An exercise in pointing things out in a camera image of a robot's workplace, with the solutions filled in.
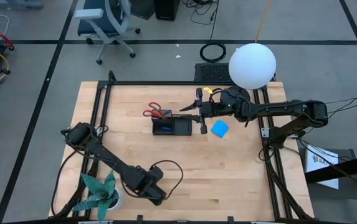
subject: gray floor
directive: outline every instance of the gray floor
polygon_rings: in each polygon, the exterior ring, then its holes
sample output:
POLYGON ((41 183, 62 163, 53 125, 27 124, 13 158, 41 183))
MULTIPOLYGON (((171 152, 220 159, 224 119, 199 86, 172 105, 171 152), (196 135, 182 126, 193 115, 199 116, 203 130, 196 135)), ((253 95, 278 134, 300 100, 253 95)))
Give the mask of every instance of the gray floor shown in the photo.
MULTIPOLYGON (((8 11, 7 36, 14 40, 57 40, 72 0, 44 1, 41 10, 8 11)), ((215 39, 254 39, 267 0, 221 1, 215 39)), ((347 0, 357 23, 357 1, 347 0)), ((79 0, 77 9, 83 5, 79 0)), ((190 21, 191 9, 180 6, 174 22, 133 17, 142 28, 128 39, 208 39, 211 26, 190 21)), ((77 36, 72 20, 67 40, 77 36)), ((5 27, 0 17, 0 31, 5 27)), ((261 40, 356 40, 339 1, 273 1, 261 40)), ((20 176, 4 222, 46 218, 64 149, 59 134, 70 124, 80 82, 107 79, 113 70, 118 80, 193 80, 195 63, 202 63, 198 44, 132 45, 132 59, 119 45, 107 47, 103 64, 94 61, 99 45, 69 44, 62 47, 54 75, 39 115, 20 176)), ((240 45, 227 44, 227 57, 240 45)), ((8 52, 12 74, 0 85, 0 201, 34 110, 56 45, 17 45, 8 52)), ((268 45, 277 58, 277 80, 291 99, 335 101, 357 95, 357 45, 268 45)), ((207 49, 212 57, 219 49, 207 49)), ((332 105, 329 111, 338 108, 332 105)), ((357 108, 336 114, 327 127, 305 136, 317 146, 354 149, 357 155, 357 108)), ((357 222, 357 202, 313 200, 318 218, 357 222)))

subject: scissor handle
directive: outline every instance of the scissor handle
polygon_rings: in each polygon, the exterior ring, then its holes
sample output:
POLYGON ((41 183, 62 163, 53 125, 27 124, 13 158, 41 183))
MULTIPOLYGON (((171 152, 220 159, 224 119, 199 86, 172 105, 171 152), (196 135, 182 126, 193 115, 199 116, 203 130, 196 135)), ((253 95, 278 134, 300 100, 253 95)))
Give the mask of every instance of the scissor handle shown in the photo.
POLYGON ((161 106, 157 102, 149 102, 149 106, 157 111, 161 111, 161 106))
POLYGON ((143 112, 142 112, 142 115, 143 116, 146 116, 146 117, 150 117, 150 116, 152 116, 152 117, 157 117, 157 118, 163 118, 164 116, 163 116, 163 114, 161 114, 159 111, 157 111, 157 110, 144 110, 143 112))

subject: white paper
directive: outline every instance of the white paper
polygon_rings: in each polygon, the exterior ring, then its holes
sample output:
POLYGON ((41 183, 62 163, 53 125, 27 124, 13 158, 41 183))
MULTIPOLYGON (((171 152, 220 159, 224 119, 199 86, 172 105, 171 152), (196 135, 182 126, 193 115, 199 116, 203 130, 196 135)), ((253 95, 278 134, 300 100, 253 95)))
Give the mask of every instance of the white paper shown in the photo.
MULTIPOLYGON (((321 157, 329 161, 331 164, 338 163, 338 155, 336 153, 312 145, 308 145, 307 148, 318 154, 318 156, 307 150, 305 172, 310 172, 313 170, 317 170, 329 166, 329 164, 325 162, 323 159, 321 159, 321 157)), ((336 190, 339 189, 339 179, 325 180, 317 183, 325 185, 327 187, 331 187, 336 190)))

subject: blue cube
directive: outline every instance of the blue cube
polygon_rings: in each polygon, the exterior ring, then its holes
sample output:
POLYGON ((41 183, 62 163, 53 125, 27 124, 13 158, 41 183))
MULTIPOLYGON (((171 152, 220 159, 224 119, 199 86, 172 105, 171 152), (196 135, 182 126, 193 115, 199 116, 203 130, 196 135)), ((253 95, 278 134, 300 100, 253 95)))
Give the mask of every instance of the blue cube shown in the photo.
POLYGON ((223 121, 216 121, 214 126, 211 128, 211 132, 218 135, 220 138, 224 137, 229 127, 223 121))

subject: black pen holder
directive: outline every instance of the black pen holder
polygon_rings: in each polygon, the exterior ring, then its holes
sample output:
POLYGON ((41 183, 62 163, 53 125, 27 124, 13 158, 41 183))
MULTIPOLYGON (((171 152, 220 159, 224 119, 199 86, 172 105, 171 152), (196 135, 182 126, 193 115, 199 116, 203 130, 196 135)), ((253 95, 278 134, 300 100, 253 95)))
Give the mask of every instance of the black pen holder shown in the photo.
POLYGON ((153 135, 192 135, 192 120, 190 119, 174 117, 173 114, 169 114, 165 116, 165 119, 151 118, 151 120, 153 135))

